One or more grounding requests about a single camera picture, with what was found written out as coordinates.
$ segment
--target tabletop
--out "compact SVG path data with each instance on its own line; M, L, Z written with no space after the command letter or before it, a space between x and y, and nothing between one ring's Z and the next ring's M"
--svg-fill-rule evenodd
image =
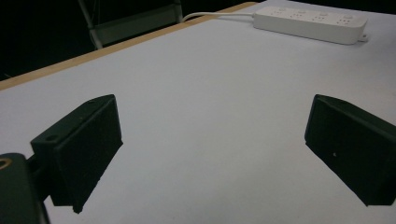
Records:
M52 223L388 223L305 145L315 94L396 125L396 16L268 0L368 17L366 43L338 45L217 18L0 91L0 153L83 102L117 97L124 145L77 215Z

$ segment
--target power outlet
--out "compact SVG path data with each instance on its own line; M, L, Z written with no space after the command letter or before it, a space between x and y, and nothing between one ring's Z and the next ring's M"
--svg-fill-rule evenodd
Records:
M264 7L254 14L253 26L287 35L350 45L360 39L366 23L365 16Z

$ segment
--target power strip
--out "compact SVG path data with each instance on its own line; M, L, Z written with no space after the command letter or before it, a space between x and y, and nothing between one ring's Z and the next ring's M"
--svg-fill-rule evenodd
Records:
M287 7L264 7L254 14L257 29L297 35L338 44L355 44L362 36L364 16Z

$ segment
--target white power strip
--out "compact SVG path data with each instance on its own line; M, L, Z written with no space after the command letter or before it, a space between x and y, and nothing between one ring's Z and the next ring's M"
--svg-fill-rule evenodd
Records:
M253 26L338 44L355 44L362 36L364 16L287 7L264 7L254 13Z

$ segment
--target power strip switch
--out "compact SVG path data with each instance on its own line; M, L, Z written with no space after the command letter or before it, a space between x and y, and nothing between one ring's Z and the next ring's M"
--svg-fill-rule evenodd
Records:
M254 14L257 29L352 45L361 38L367 17L287 7L264 7Z

